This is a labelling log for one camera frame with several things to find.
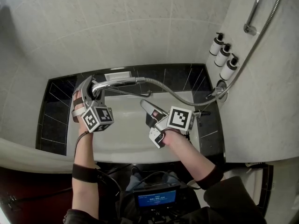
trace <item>black clothing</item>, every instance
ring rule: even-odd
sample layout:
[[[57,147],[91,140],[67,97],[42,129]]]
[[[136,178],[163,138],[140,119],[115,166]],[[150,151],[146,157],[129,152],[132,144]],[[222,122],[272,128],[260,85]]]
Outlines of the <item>black clothing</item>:
[[[208,188],[204,199],[210,207],[191,210],[178,218],[181,223],[189,224],[228,224],[249,223],[265,224],[266,221],[247,193],[240,177],[232,177]],[[133,194],[123,198],[121,219],[116,224],[132,224],[136,214]],[[79,210],[68,210],[65,224],[104,223]]]

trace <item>hand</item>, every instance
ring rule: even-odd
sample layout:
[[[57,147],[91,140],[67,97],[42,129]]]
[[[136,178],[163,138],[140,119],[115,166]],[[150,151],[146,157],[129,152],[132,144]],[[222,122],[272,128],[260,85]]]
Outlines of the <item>hand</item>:
[[[78,99],[78,98],[82,98],[81,91],[78,91],[78,92],[76,92],[76,93],[73,95],[73,100],[76,100],[76,99]],[[77,109],[82,108],[83,106],[84,106],[84,104],[79,104],[79,105],[76,105],[76,106],[74,107],[74,109],[77,110]],[[84,121],[82,120],[82,118],[81,118],[80,116],[77,116],[77,118],[78,118],[78,121],[79,121],[79,135],[80,135],[80,134],[82,134],[82,133],[88,131],[88,129],[87,129],[87,127],[86,127]]]

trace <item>chrome grab bar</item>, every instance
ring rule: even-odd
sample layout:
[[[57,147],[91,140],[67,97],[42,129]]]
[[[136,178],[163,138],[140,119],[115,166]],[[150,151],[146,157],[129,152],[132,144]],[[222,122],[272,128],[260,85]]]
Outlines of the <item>chrome grab bar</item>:
[[[257,7],[260,4],[261,0],[255,0],[251,13],[247,19],[247,22],[244,24],[244,32],[248,33],[250,35],[255,35],[256,34],[256,28],[251,25],[252,19],[254,17],[254,14],[256,13]]]

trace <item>black pump top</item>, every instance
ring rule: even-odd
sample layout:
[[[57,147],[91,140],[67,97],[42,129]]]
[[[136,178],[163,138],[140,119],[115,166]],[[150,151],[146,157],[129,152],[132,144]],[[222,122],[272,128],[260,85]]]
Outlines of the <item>black pump top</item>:
[[[216,32],[216,34],[218,34],[218,36],[217,36],[217,40],[218,40],[218,41],[222,41],[222,39],[223,39],[223,33],[221,33],[221,32]]]
[[[234,58],[231,59],[230,63],[231,63],[231,65],[235,66],[235,65],[237,64],[239,58],[236,57],[236,56],[234,55],[234,53],[233,53],[232,55],[234,56]]]
[[[228,43],[224,44],[223,50],[225,52],[229,52],[229,49],[230,49],[230,44],[228,44]]]

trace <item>jeans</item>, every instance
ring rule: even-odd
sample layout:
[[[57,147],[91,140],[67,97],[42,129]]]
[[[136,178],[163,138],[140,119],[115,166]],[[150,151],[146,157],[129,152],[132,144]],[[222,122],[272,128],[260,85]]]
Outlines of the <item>jeans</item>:
[[[177,177],[175,172],[170,172],[169,174]],[[142,180],[142,177],[139,173],[135,173],[134,175],[131,175],[130,183],[126,188],[126,191],[131,191],[131,189],[133,187],[135,187],[141,180]],[[179,183],[177,179],[175,179],[174,177],[170,177],[167,174],[163,175],[162,182],[165,182],[165,183]],[[146,183],[142,182],[137,187],[135,187],[135,189],[142,189],[142,188],[144,188],[145,185],[146,185]]]

